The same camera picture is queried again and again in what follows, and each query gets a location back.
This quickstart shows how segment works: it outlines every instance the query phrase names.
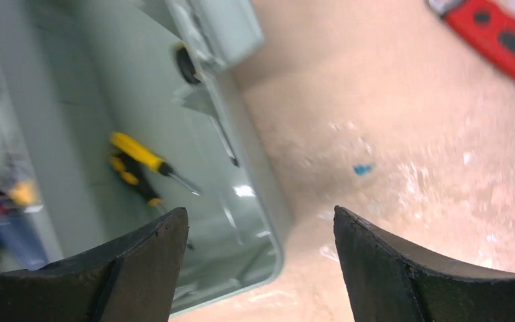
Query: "screwdriver shaft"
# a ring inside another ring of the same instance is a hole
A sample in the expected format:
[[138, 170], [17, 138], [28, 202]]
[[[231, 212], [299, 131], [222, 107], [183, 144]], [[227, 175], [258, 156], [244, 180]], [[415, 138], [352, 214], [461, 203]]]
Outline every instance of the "screwdriver shaft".
[[180, 183], [182, 186], [184, 186], [188, 190], [190, 190], [193, 195], [197, 195], [197, 196], [201, 195], [201, 193], [198, 190], [196, 190], [194, 187], [192, 187], [192, 185], [190, 183], [188, 183], [185, 179], [181, 178], [176, 173], [171, 172], [168, 174], [168, 176], [173, 178], [176, 182]]
[[234, 151], [232, 150], [232, 145], [230, 144], [230, 141], [226, 137], [226, 134], [224, 132], [224, 129], [222, 128], [222, 125], [214, 117], [210, 117], [210, 120], [212, 121], [212, 124], [214, 125], [214, 128], [216, 129], [218, 138], [220, 139], [220, 142], [222, 143], [224, 150], [226, 150], [226, 154], [230, 158], [230, 161], [232, 162], [233, 165], [239, 167], [238, 159], [236, 158], [236, 155], [234, 154]]

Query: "speckled floor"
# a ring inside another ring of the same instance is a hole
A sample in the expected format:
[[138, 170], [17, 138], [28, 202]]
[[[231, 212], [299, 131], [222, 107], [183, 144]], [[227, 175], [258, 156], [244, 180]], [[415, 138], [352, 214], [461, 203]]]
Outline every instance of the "speckled floor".
[[423, 1], [254, 4], [268, 42], [236, 75], [294, 211], [286, 268], [174, 321], [352, 321], [335, 205], [515, 272], [515, 83]]

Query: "red utility knife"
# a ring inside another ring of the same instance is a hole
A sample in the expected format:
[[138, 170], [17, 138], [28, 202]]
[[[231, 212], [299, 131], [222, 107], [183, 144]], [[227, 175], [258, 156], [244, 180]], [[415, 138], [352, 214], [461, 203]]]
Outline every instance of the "red utility knife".
[[515, 79], [515, 17], [489, 0], [427, 0], [463, 39]]

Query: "blue object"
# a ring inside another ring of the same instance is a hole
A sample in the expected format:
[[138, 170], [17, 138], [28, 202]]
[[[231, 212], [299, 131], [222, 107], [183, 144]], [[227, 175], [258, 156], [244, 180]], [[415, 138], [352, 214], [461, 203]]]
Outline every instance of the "blue object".
[[37, 270], [49, 263], [44, 248], [25, 215], [0, 216], [0, 240], [27, 270]]
[[372, 165], [370, 164], [357, 164], [355, 166], [352, 166], [354, 169], [354, 172], [358, 174], [359, 176], [363, 176], [364, 174], [367, 174], [368, 172], [372, 171]]

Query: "gray plastic bin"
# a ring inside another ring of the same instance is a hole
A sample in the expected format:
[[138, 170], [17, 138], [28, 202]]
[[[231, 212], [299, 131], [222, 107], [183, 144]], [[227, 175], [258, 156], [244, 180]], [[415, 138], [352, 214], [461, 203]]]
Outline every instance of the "gray plastic bin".
[[[174, 65], [181, 34], [203, 75], [196, 88]], [[51, 258], [154, 218], [109, 168], [117, 130], [203, 193], [146, 172], [168, 209], [189, 214], [194, 250], [185, 253], [173, 312], [279, 275], [290, 212], [228, 73], [262, 40], [247, 1], [0, 0], [0, 132], [30, 160], [45, 206], [32, 219]], [[219, 119], [239, 168], [201, 111]]]

